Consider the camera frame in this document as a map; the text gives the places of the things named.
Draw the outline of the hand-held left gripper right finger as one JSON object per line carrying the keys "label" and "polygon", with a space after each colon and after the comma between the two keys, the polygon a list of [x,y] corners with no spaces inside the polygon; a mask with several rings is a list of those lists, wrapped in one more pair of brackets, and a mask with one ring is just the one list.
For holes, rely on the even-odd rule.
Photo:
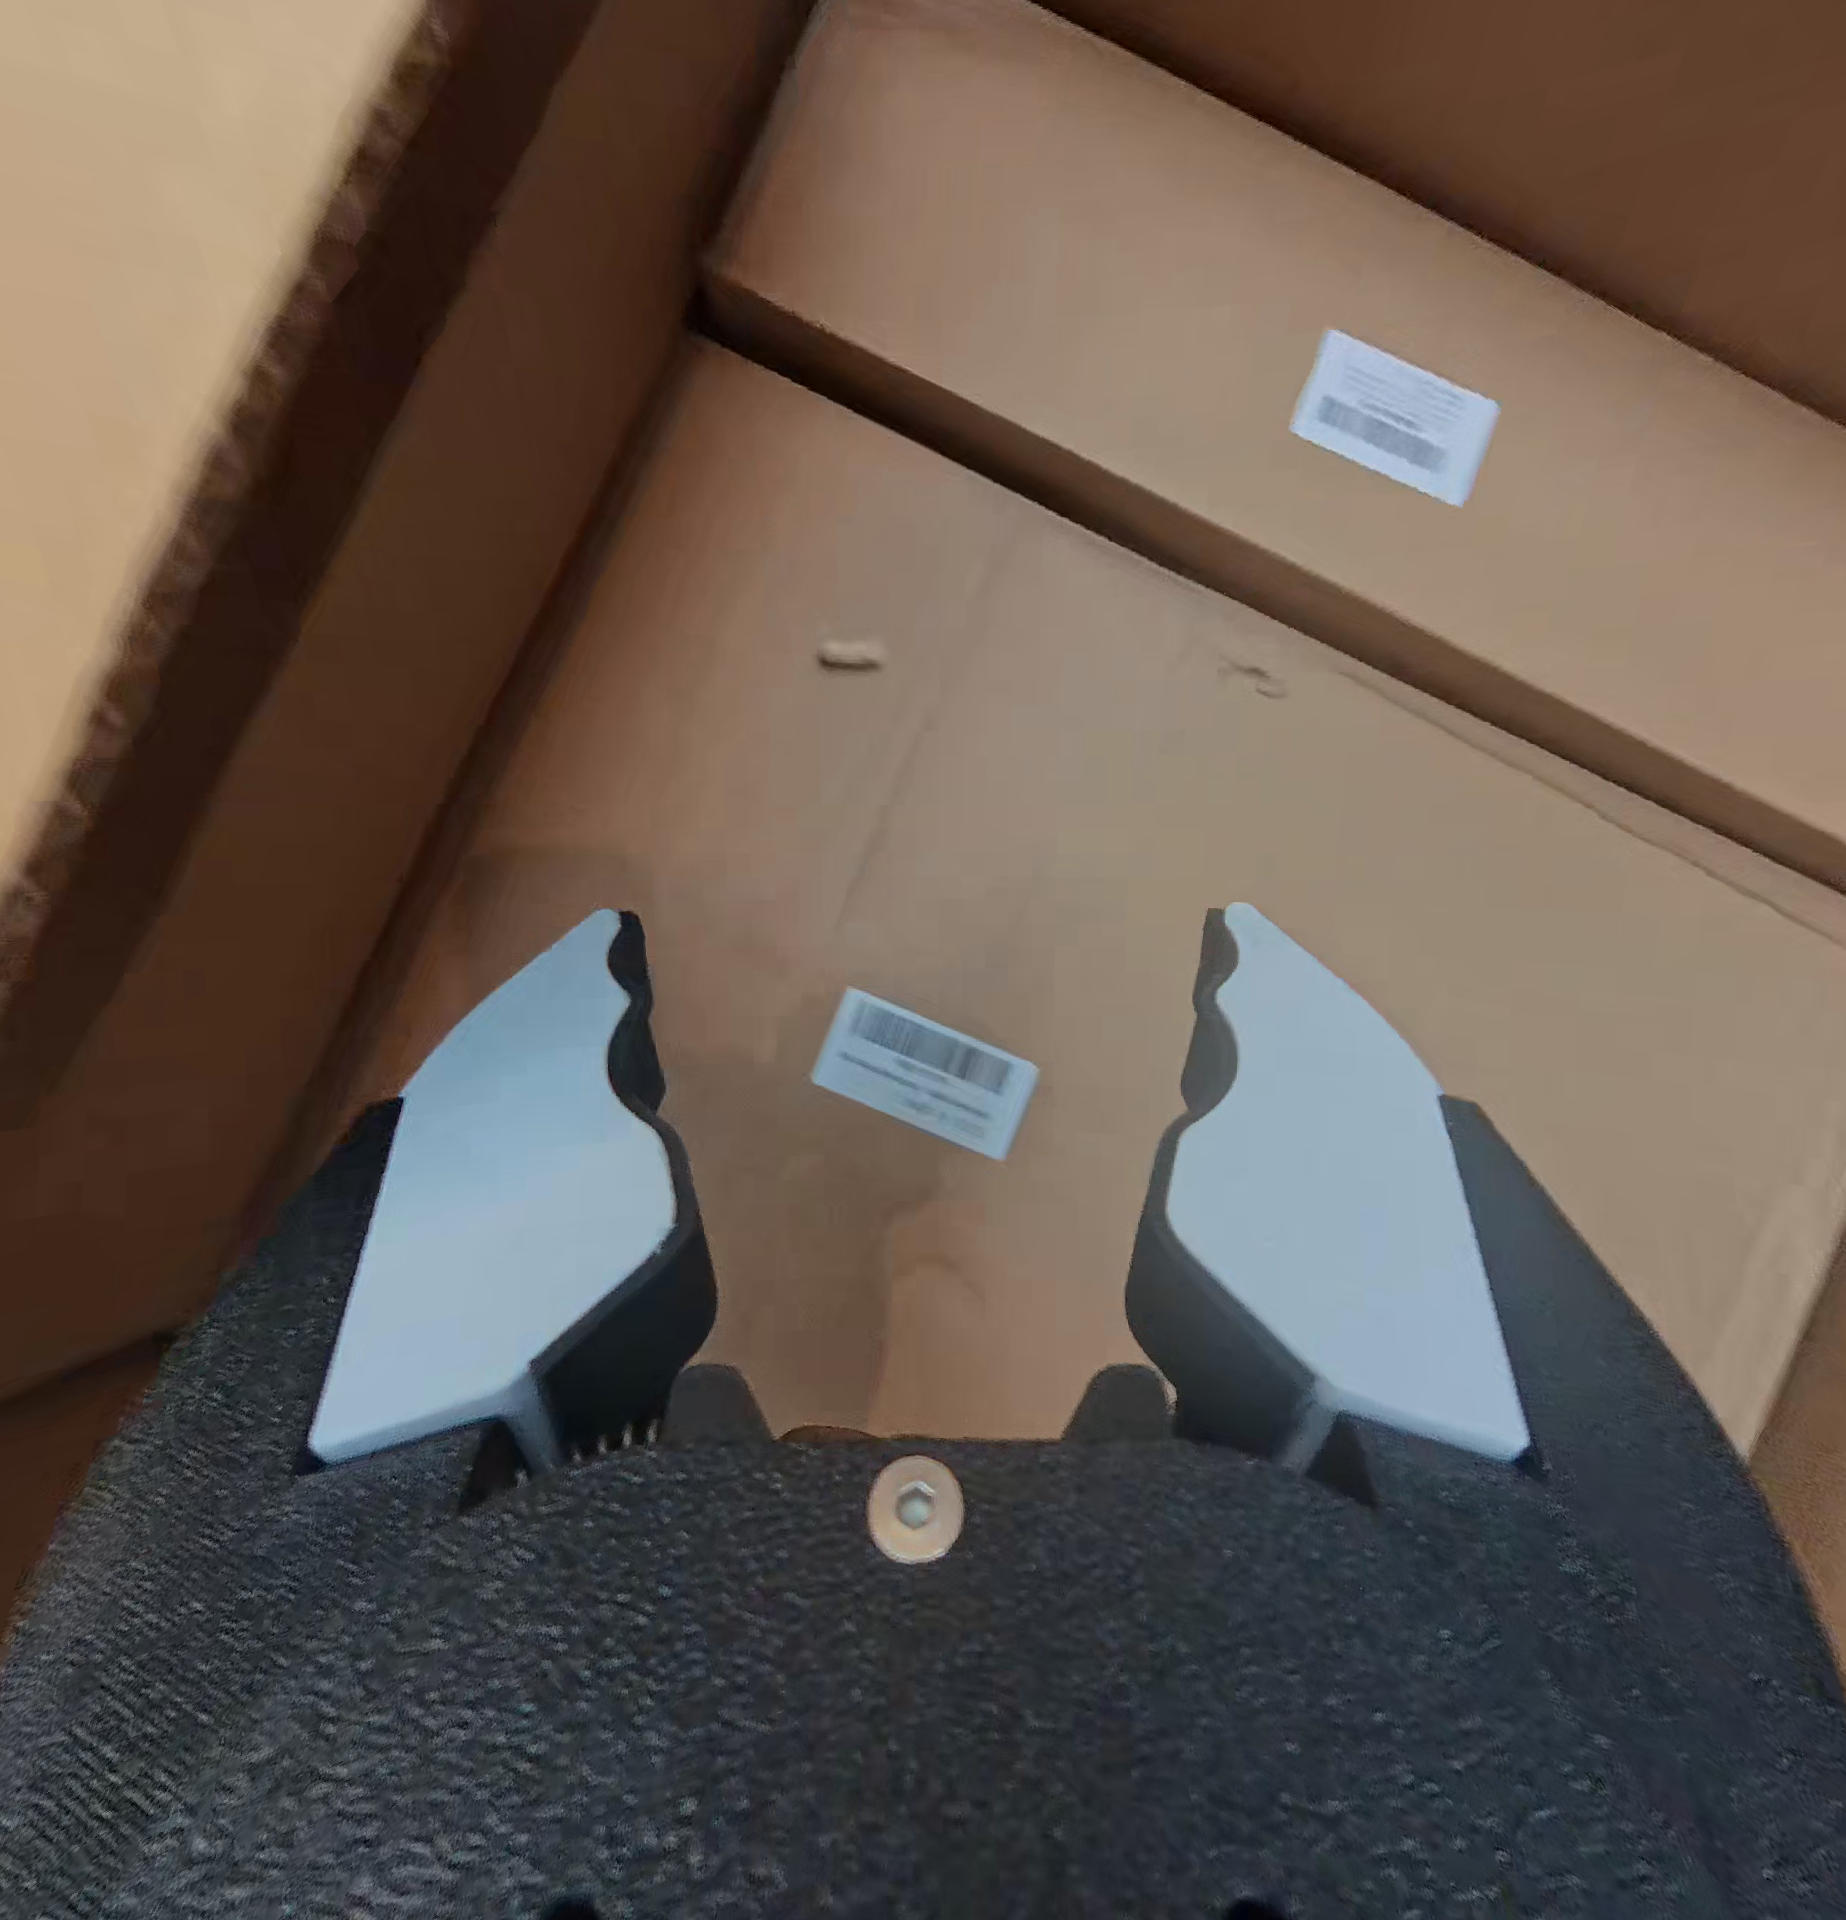
{"label": "hand-held left gripper right finger", "polygon": [[1124,1286],[1191,1443],[1317,1471],[1346,1426],[1531,1444],[1435,1076],[1248,905],[1204,915]]}

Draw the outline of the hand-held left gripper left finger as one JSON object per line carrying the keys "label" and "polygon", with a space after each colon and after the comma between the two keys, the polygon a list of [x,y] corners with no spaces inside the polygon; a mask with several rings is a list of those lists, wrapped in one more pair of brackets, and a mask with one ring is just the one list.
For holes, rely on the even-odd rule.
{"label": "hand-held left gripper left finger", "polygon": [[500,1426],[552,1472],[660,1435],[718,1285],[651,1010],[640,917],[598,911],[408,1078],[306,1435],[320,1468]]}

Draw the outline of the wide flat cardboard box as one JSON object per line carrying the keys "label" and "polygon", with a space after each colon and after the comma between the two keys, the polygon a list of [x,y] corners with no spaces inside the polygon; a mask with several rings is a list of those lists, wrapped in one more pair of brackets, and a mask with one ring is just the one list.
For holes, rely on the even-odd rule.
{"label": "wide flat cardboard box", "polygon": [[774,1428],[1055,1436],[1137,1359],[1232,903],[1485,1110],[1751,1452],[1846,1239],[1846,900],[722,349],[344,1105],[630,908],[708,1361]]}

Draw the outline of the tall cardboard box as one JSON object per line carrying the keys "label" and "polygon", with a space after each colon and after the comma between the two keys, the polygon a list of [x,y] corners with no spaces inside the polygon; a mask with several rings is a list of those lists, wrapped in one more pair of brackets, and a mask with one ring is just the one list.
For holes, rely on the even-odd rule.
{"label": "tall cardboard box", "polygon": [[807,5],[424,5],[0,905],[0,1404],[256,1228]]}

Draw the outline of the narrow long cardboard box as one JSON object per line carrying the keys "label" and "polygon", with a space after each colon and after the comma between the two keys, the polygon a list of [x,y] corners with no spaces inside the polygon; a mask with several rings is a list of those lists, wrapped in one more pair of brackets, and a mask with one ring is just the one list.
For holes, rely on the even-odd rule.
{"label": "narrow long cardboard box", "polygon": [[1035,5],[817,5],[729,341],[1846,896],[1846,429]]}

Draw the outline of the large open cardboard box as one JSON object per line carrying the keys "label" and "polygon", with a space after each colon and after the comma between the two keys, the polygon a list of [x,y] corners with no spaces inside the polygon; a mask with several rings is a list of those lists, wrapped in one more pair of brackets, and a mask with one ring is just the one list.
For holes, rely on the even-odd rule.
{"label": "large open cardboard box", "polygon": [[[62,799],[89,717],[119,660],[123,630],[179,530],[269,326],[306,272],[315,235],[421,6],[0,5],[0,908]],[[683,324],[647,416],[599,494],[567,574],[552,589],[430,829],[351,998],[349,1020],[297,1113],[301,1130],[290,1140],[280,1181],[252,1234],[238,1242],[207,1297],[174,1328],[36,1388],[53,1388],[59,1379],[143,1350],[151,1339],[198,1321],[229,1269],[280,1220],[287,1189],[307,1177],[354,1119],[384,1108],[394,1125],[397,1099],[434,1047],[575,924],[599,911],[625,911],[647,937],[631,908],[587,911],[479,997],[397,1090],[347,1108],[358,1042],[367,1041],[382,1003],[399,992],[408,969],[399,927],[410,889],[430,873],[431,858],[448,850],[455,822],[515,746],[526,712],[590,601],[613,529],[697,346],[719,349],[798,384],[1147,564],[1455,709],[1079,524],[729,339],[703,298],[705,260],[819,5],[807,6],[695,254]],[[1846,1231],[1760,1439],[1751,1452],[1742,1452],[1624,1285],[1565,1212],[1561,1218],[1616,1283],[1617,1301],[1635,1309],[1643,1331],[1668,1349],[1671,1380],[1694,1390],[1708,1426],[1724,1435],[1726,1450],[1751,1458],[1791,1382],[1825,1283],[1846,1257]]]}

